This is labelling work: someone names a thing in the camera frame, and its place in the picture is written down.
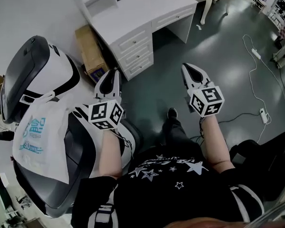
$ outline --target star print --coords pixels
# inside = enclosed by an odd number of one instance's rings
[[[181,188],[184,187],[184,185],[182,184],[182,182],[176,182],[175,187],[178,188],[178,189],[181,189]]]
[[[175,168],[175,166],[173,166],[173,167],[170,167],[169,170],[172,171],[172,172],[174,172],[174,171],[176,170],[176,168]]]
[[[153,172],[153,169],[151,171],[143,171],[143,174],[144,174],[144,176],[142,177],[142,179],[147,177],[150,181],[153,180],[154,176],[158,176],[157,173]]]
[[[144,167],[142,167],[142,166],[141,166],[141,167],[137,167],[137,168],[135,168],[134,171],[130,172],[129,174],[132,174],[132,173],[135,172],[136,177],[138,177],[139,173],[140,173],[141,171],[143,171],[143,170],[146,170],[146,168],[144,168]]]
[[[195,171],[198,175],[201,175],[201,171],[202,169],[205,169],[208,171],[208,169],[206,169],[205,167],[202,166],[203,162],[198,162],[198,163],[186,163],[188,166],[190,166],[189,170],[187,170],[187,172],[190,171]]]

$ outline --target gray floor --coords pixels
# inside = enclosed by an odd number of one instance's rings
[[[167,29],[153,34],[154,65],[123,85],[123,103],[127,118],[145,137],[144,149],[153,145],[161,132],[166,111],[175,107],[179,120],[188,135],[199,135],[199,116],[190,113],[184,97],[186,89],[181,77],[181,64],[188,62],[203,68],[224,95],[225,104],[219,121],[229,120],[240,113],[258,114],[263,103],[252,94],[248,73],[255,67],[253,59],[246,52],[242,37],[248,34],[264,62],[279,79],[279,70],[269,62],[277,49],[273,41],[278,29],[257,8],[251,8],[246,0],[234,0],[226,16],[227,0],[213,4],[206,18],[206,24],[199,30],[204,4],[199,4],[193,18],[188,42],[184,44]],[[257,96],[265,100],[272,117],[259,143],[265,143],[285,131],[285,100],[281,89],[271,73],[257,62],[258,70],[252,73]],[[282,69],[285,82],[285,67]],[[243,115],[220,127],[231,148],[244,140],[257,141],[263,130],[260,116]]]

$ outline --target black sneaker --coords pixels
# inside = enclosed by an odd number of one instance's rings
[[[172,117],[175,117],[177,119],[177,111],[174,108],[170,108],[167,113],[168,119],[171,119]]]

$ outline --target drawer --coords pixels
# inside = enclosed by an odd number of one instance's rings
[[[191,6],[191,7],[187,7],[185,9],[182,9],[182,10],[179,10],[177,12],[171,12],[171,13],[168,13],[168,14],[165,14],[163,16],[160,16],[159,18],[157,19],[154,19],[152,21],[152,32],[155,32],[175,21],[178,21],[188,15],[191,15],[195,12],[195,8],[196,8],[196,5],[195,6]]]
[[[112,50],[116,57],[121,59],[149,40],[152,40],[151,23],[147,23],[118,39],[112,44]]]
[[[139,63],[135,64],[133,67],[124,71],[124,74],[128,80],[134,78],[136,75],[140,74],[142,71],[153,65],[153,53],[144,57]]]
[[[127,70],[152,52],[153,44],[152,40],[149,40],[147,43],[125,55],[122,59],[119,59],[119,64],[123,70]]]

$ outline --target plastic bag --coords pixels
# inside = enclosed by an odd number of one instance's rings
[[[25,169],[68,184],[64,138],[72,96],[50,101],[49,92],[30,105],[15,132],[13,157]]]

